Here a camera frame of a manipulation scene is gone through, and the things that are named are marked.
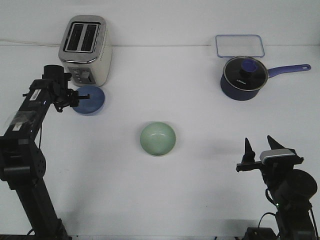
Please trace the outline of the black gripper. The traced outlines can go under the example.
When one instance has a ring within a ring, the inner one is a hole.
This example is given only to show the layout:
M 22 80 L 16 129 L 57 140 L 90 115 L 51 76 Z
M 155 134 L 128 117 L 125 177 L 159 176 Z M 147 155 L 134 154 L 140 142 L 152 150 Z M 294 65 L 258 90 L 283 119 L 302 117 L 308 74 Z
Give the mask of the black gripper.
M 278 143 L 270 135 L 267 136 L 267 141 L 271 150 L 286 149 L 285 146 Z M 303 157 L 295 156 L 280 157 L 274 162 L 262 164 L 261 160 L 255 161 L 256 153 L 253 151 L 248 138 L 245 138 L 244 143 L 244 155 L 242 157 L 241 163 L 236 165 L 237 172 L 246 172 L 252 170 L 260 170 L 262 179 L 268 188 L 273 188 L 280 184 L 286 176 L 286 174 L 293 170 L 295 165 L 299 165 L 304 161 Z
M 71 80 L 72 74 L 65 72 L 60 65 L 45 65 L 43 68 L 43 80 L 49 80 L 48 89 L 52 103 L 55 109 L 63 112 L 65 107 L 77 107 L 79 100 L 90 99 L 90 95 L 79 95 L 78 91 L 68 88 L 68 82 Z

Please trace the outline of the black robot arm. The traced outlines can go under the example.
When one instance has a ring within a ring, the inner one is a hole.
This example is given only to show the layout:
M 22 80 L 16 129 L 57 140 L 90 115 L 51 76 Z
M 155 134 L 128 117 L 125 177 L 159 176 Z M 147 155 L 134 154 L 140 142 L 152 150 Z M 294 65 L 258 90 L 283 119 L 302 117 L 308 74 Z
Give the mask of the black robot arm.
M 0 179 L 16 191 L 34 232 L 34 236 L 24 235 L 24 240 L 71 239 L 52 204 L 43 179 L 46 159 L 35 143 L 50 105 L 61 113 L 89 99 L 68 87 L 71 77 L 60 65 L 44 66 L 42 77 L 23 94 L 21 106 L 0 138 Z
M 315 216 L 310 202 L 317 190 L 316 180 L 306 171 L 295 169 L 304 161 L 295 149 L 287 148 L 271 136 L 267 136 L 269 150 L 255 160 L 248 139 L 241 163 L 236 165 L 237 172 L 260 170 L 266 184 L 265 197 L 276 207 L 275 217 L 278 233 L 270 227 L 247 228 L 245 240 L 318 240 L 320 238 Z

